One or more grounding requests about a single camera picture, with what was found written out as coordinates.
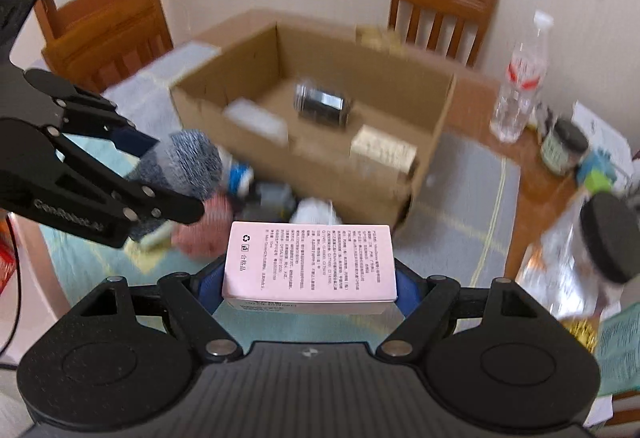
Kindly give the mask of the green label black-lid jar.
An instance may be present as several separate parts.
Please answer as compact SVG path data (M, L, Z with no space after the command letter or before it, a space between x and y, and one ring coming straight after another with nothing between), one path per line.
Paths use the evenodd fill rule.
M559 117L541 144L540 157L555 176L575 169L589 151L589 141L572 120Z

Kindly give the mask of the wooden chair at left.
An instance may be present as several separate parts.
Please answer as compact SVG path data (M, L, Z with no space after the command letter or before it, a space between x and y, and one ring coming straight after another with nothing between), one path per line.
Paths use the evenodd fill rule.
M160 0L125 0L76 23L46 44L51 72L95 94L174 49Z

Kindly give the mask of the blue knitted sock roll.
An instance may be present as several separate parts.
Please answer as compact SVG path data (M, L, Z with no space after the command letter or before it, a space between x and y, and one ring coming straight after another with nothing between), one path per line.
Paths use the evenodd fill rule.
M188 227L203 219L204 203L217 190L221 175L217 146L204 132L186 129L157 142L125 178L154 192L164 190L185 196L175 206L188 216L172 222Z

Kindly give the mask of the brown cardboard box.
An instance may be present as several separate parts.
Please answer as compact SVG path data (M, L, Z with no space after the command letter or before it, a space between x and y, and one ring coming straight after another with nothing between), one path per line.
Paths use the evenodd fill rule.
M296 84L308 82L352 100L344 129L299 117ZM415 60L345 38L274 22L222 48L171 89L181 124L206 133L259 178L291 185L301 197L333 203L348 223L402 224L419 195L454 96L456 77ZM288 145L274 144L224 117L246 98L288 124ZM350 155L370 126L418 148L410 176Z

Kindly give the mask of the green-lid spice jar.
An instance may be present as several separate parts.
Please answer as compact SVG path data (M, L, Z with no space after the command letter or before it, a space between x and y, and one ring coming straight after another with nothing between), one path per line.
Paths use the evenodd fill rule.
M588 169L582 176L582 186L590 195L611 192L613 184L614 182L608 175L596 168Z

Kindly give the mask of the dark jar silver lid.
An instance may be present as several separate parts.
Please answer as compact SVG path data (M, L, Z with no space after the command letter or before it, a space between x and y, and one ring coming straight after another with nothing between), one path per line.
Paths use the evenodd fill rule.
M308 82L296 84L293 106L300 117L317 124L344 129L352 101L346 96L324 91Z

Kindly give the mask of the blue checked tablecloth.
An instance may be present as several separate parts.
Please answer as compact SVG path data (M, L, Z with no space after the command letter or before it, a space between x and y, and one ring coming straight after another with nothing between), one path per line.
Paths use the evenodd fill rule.
M192 41L146 66L112 89L107 98L119 114L159 138L179 123L169 87L219 53ZM520 187L520 168L474 141L445 133L406 225L394 238L396 257L413 271L440 272L464 286L487 286L504 271ZM134 285L153 284L171 271L196 272L204 263L177 250L145 253L134 242L115 249L29 221L20 224L52 322L109 275ZM378 346L404 320L396 307L377 315L265 313L236 310L222 303L215 319L248 348L255 340L285 342L367 342Z

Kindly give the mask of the white sock roll blue stripe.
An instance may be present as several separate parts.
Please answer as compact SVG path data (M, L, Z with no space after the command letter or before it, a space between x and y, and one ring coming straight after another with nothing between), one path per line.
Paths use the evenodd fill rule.
M254 170L244 161L238 161L223 147L218 147L221 161L220 186L231 196L246 198L254 182Z

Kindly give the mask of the beige small box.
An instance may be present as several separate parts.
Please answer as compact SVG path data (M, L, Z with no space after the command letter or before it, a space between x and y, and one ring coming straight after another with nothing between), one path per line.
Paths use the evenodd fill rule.
M373 161L400 175L410 176L418 148L393 135L364 125L350 142L350 155Z

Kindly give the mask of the silver foil bag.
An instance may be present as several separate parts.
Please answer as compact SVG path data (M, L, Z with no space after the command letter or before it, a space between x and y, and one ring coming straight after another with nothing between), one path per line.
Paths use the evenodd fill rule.
M579 215L586 203L577 201L552 227L527 247L516 283L555 319L590 319L617 302L586 245Z

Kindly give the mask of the pink knitted sock roll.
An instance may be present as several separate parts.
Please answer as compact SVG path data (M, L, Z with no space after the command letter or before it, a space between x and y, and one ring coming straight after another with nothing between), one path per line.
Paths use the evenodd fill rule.
M216 259L228 246L233 213L228 197L214 194L204 202L198 222L180 224L171 236L171 245L193 259Z

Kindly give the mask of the pink printed box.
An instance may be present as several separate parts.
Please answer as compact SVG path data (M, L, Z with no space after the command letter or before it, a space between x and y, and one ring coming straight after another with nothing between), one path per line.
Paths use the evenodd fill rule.
M398 297L390 228L236 221L222 296L246 311L380 314Z

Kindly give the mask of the grey plush toy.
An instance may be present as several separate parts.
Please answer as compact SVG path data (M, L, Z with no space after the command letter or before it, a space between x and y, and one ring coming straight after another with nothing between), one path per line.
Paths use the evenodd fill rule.
M247 198L243 216L248 221L288 222L297 207L292 187L280 182L258 182Z

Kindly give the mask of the blue small container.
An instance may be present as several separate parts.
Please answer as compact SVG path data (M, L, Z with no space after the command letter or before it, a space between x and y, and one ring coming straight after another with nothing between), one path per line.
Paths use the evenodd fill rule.
M611 161L611 154L602 149L591 150L582 160L576 171L576 182L582 185L591 172L597 171L614 184L617 181L616 168Z

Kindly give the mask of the wooden chair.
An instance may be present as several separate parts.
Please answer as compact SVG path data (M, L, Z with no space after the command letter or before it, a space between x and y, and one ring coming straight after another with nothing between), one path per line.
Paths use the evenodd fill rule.
M76 23L46 44L51 72L95 94L174 49L160 0L125 0Z
M466 67L473 68L475 66L494 17L498 0L390 0L390 14L388 14L387 21L387 26L390 29L396 28L401 3L411 5L405 37L405 42L407 43L416 43L422 13L432 12L434 14L431 31L425 47L427 51L436 51L446 18L454 19L454 31L451 34L446 51L446 57L450 58L450 60L454 60L459 54L465 28L475 26L476 33L469 55L464 62Z

